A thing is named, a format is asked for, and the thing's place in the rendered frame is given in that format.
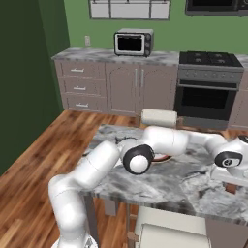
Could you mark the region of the white stool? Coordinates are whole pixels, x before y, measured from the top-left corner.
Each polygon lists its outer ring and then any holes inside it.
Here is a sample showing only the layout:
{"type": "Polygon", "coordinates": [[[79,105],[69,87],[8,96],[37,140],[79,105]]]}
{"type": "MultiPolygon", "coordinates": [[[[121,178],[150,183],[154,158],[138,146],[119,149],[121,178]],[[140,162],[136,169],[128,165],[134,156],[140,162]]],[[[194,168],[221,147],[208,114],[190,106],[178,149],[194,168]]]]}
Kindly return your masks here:
{"type": "Polygon", "coordinates": [[[212,248],[201,217],[141,206],[127,248],[212,248]]]}

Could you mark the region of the white paper towel roll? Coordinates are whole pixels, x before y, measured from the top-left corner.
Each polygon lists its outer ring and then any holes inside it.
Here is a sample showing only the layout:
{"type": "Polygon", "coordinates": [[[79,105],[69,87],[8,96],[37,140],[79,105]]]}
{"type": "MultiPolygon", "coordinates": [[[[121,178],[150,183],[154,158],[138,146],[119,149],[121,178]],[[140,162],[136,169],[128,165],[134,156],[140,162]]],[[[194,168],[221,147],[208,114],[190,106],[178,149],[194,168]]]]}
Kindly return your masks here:
{"type": "Polygon", "coordinates": [[[173,110],[144,108],[141,112],[141,123],[144,125],[177,128],[183,125],[183,118],[173,110]]]}

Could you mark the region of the silver toaster oven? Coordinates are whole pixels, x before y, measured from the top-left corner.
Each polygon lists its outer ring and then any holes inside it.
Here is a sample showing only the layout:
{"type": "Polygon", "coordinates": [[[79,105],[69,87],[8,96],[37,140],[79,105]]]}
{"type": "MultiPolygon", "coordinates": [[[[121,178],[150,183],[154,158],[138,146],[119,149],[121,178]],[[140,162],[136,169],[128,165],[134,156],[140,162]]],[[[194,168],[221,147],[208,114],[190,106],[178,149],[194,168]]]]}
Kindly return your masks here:
{"type": "Polygon", "coordinates": [[[114,33],[114,53],[118,56],[148,57],[153,49],[152,29],[122,28],[114,33]]]}

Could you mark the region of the taupe base cupboard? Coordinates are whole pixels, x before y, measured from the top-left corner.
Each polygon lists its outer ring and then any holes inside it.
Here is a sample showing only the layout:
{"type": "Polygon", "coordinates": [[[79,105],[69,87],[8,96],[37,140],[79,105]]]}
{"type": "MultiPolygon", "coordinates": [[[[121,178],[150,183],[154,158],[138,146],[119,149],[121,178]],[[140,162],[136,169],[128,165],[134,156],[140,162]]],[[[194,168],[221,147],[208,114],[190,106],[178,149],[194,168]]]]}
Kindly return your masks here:
{"type": "Polygon", "coordinates": [[[237,54],[244,68],[229,120],[229,129],[248,130],[248,55],[237,54]]]}

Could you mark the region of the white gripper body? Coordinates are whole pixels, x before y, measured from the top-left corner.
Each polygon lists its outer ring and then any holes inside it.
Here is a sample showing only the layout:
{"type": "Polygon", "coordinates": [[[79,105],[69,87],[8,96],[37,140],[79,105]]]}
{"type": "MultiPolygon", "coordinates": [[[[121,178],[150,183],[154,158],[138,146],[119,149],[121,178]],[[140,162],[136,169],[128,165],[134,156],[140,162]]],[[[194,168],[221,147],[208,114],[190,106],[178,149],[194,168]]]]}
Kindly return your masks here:
{"type": "Polygon", "coordinates": [[[214,167],[210,177],[233,185],[248,187],[248,165],[233,168],[214,167]]]}

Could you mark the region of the taupe base cupboards with drawers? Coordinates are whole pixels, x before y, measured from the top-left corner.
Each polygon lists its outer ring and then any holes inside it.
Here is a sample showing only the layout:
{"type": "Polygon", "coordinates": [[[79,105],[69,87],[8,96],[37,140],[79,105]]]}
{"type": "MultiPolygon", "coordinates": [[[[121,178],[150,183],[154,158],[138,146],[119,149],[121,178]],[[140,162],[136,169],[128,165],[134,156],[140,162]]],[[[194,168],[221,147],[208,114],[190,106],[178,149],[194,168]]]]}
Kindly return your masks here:
{"type": "Polygon", "coordinates": [[[68,48],[53,56],[65,109],[137,117],[172,110],[179,54],[117,56],[111,49],[68,48]]]}

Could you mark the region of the white wall cupboards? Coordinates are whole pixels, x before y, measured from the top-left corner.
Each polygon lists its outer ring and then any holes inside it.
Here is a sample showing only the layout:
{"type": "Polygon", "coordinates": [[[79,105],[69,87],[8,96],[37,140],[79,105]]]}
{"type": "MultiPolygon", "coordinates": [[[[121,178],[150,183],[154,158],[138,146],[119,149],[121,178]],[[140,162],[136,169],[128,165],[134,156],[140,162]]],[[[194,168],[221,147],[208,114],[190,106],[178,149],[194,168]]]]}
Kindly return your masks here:
{"type": "Polygon", "coordinates": [[[169,19],[171,0],[88,0],[93,19],[169,19]]]}

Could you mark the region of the black microwave oven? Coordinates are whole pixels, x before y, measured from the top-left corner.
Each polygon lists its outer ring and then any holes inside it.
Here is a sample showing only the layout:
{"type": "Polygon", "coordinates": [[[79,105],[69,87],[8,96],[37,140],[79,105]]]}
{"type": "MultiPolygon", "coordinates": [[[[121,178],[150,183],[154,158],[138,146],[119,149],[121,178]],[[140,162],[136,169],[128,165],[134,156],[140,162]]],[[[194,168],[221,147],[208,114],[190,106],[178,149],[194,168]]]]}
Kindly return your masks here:
{"type": "Polygon", "coordinates": [[[248,16],[248,0],[186,0],[187,16],[248,16]]]}

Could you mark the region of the black and grey oven range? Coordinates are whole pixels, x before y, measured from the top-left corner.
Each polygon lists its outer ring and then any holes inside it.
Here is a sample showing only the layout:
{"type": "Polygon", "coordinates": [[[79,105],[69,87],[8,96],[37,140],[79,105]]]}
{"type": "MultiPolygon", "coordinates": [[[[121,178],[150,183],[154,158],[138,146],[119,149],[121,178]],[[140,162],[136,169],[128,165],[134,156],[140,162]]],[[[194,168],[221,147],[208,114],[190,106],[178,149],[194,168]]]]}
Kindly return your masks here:
{"type": "Polygon", "coordinates": [[[180,52],[174,110],[183,125],[225,130],[243,72],[232,53],[180,52]]]}

